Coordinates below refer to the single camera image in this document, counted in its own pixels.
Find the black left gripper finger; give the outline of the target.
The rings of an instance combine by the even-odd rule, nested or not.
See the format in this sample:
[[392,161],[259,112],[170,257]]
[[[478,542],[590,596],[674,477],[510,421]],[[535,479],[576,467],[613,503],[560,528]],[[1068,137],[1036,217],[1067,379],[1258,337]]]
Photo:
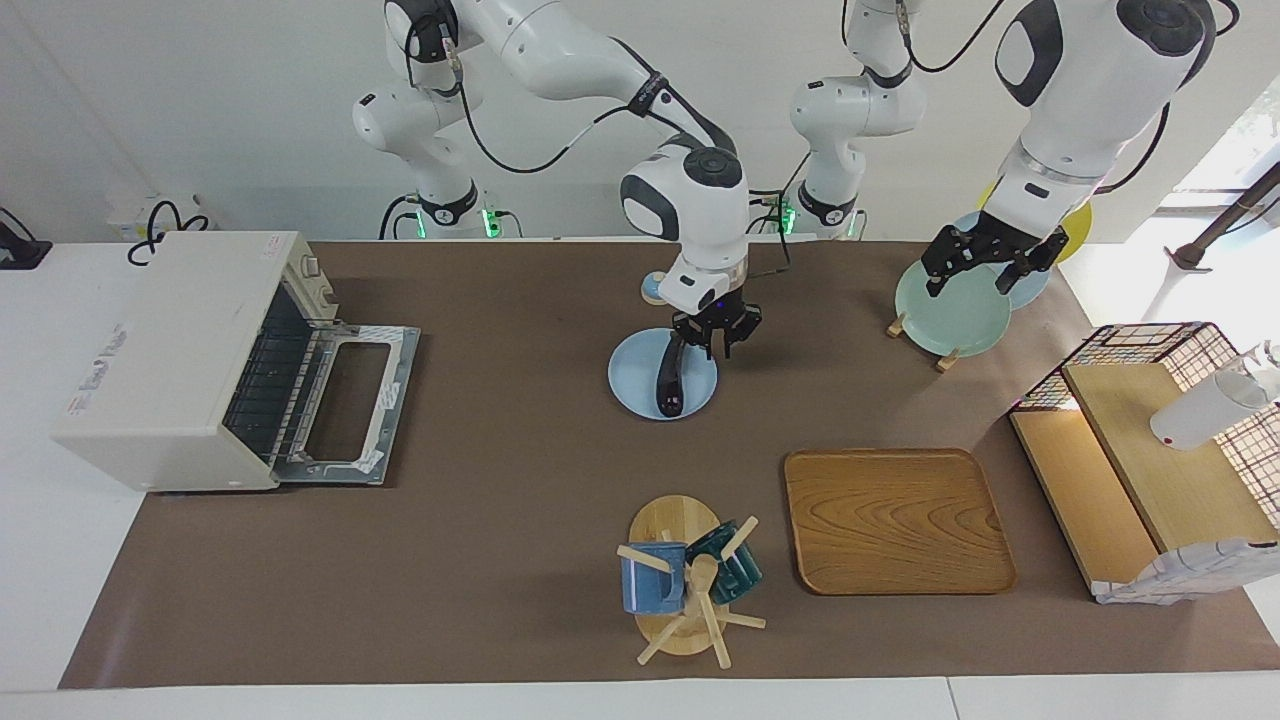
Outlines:
[[1010,293],[1018,282],[1037,272],[1047,272],[1069,241],[1064,227],[1057,227],[1044,241],[1029,250],[1015,249],[1012,260],[997,274],[995,287],[1000,293]]
[[957,256],[956,243],[931,243],[922,254],[920,263],[927,275],[925,292],[931,297],[938,297],[948,281],[959,273]]

